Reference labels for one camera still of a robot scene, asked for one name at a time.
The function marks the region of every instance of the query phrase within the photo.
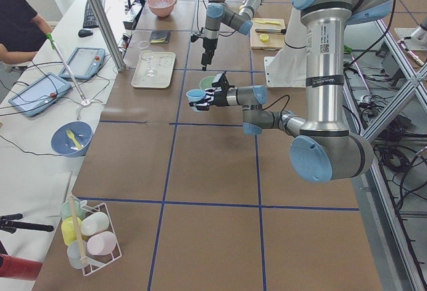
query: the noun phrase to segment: blue tablet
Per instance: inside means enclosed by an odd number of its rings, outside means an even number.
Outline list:
[[[48,73],[9,99],[23,115],[40,114],[71,89],[71,84],[59,76]]]
[[[67,61],[68,66],[76,79],[90,79],[102,66],[105,59],[105,50],[94,47],[76,47]],[[65,66],[59,73],[63,79],[70,79]]]

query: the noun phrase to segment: wooden stick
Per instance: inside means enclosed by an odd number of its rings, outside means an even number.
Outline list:
[[[71,211],[71,217],[73,218],[75,236],[77,238],[77,243],[79,244],[80,261],[82,264],[86,264],[87,256],[86,256],[85,246],[83,245],[83,239],[81,238],[81,232],[80,232],[79,222],[77,220],[77,214],[75,213],[73,196],[68,197],[68,203],[69,203],[69,209]]]

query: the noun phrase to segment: green bowl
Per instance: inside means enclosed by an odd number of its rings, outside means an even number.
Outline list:
[[[199,87],[201,89],[210,89],[212,87],[212,81],[214,80],[214,76],[207,76],[201,79]]]

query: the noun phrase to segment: cutting board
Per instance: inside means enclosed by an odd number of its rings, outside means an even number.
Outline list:
[[[277,24],[261,24],[256,23],[255,20],[260,21],[278,21]],[[283,19],[266,19],[266,18],[253,18],[251,28],[251,49],[282,49],[285,45],[285,35],[283,34],[268,34],[269,39],[267,42],[260,41],[260,35],[262,33],[255,32],[255,29],[285,29],[285,21]]]

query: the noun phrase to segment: pink bowl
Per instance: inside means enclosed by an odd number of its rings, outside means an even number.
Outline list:
[[[151,12],[158,17],[166,17],[172,13],[177,0],[147,0],[147,4]]]

